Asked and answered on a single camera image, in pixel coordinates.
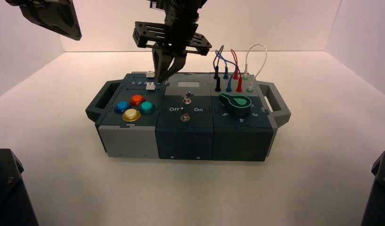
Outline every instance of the white cable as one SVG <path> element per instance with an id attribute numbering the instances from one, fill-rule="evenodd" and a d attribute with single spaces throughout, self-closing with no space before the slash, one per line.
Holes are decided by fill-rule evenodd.
<path id="1" fill-rule="evenodd" d="M 264 68 L 264 65 L 266 64 L 266 61 L 267 61 L 267 48 L 265 45 L 261 44 L 261 43 L 258 43 L 258 44 L 255 44 L 253 45 L 249 50 L 248 52 L 246 53 L 246 57 L 245 57 L 245 71 L 244 71 L 244 75 L 247 75 L 248 74 L 248 55 L 249 55 L 249 52 L 251 51 L 251 49 L 255 46 L 263 46 L 264 48 L 264 61 L 263 61 L 263 64 L 262 64 L 262 67 L 259 69 L 258 73 L 255 75 L 255 78 L 259 75 L 259 73 L 262 71 L 262 69 Z"/>

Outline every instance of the blue button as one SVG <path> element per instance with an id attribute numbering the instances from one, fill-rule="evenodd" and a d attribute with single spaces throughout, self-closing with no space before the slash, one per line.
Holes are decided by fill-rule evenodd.
<path id="1" fill-rule="evenodd" d="M 139 106 L 139 110 L 143 114 L 149 114 L 155 111 L 155 105 L 149 101 L 145 101 Z"/>
<path id="2" fill-rule="evenodd" d="M 123 113 L 127 109 L 130 109 L 130 108 L 131 108 L 131 106 L 129 105 L 129 103 L 127 101 L 119 101 L 116 104 L 115 112 L 116 113 Z"/>

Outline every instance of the white backdrop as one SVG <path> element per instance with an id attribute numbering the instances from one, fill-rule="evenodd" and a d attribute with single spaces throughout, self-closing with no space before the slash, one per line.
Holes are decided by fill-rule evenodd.
<path id="1" fill-rule="evenodd" d="M 385 0 L 343 0 L 327 52 L 385 94 Z"/>
<path id="2" fill-rule="evenodd" d="M 59 35 L 0 0 L 0 95 L 63 53 Z"/>
<path id="3" fill-rule="evenodd" d="M 198 12 L 198 33 L 214 47 L 247 50 L 325 50 L 340 0 L 208 0 Z M 135 21 L 162 23 L 164 12 L 146 0 L 74 0 L 82 30 L 77 42 L 61 37 L 65 51 L 150 51 L 132 38 Z"/>

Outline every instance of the red plug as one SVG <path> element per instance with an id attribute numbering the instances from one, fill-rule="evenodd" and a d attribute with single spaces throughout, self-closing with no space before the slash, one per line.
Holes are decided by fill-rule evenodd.
<path id="1" fill-rule="evenodd" d="M 235 70 L 234 77 L 232 79 L 237 80 L 238 79 L 238 70 Z"/>
<path id="2" fill-rule="evenodd" d="M 236 92 L 240 93 L 242 92 L 242 78 L 239 77 L 238 79 L 238 87 L 237 87 L 237 90 L 235 90 Z"/>

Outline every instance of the rectangular display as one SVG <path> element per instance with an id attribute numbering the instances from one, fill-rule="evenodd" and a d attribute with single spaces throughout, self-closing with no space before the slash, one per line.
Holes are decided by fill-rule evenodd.
<path id="1" fill-rule="evenodd" d="M 197 81 L 179 81 L 178 86 L 179 87 L 194 87 L 194 88 L 198 88 L 199 87 L 199 82 L 197 82 Z"/>

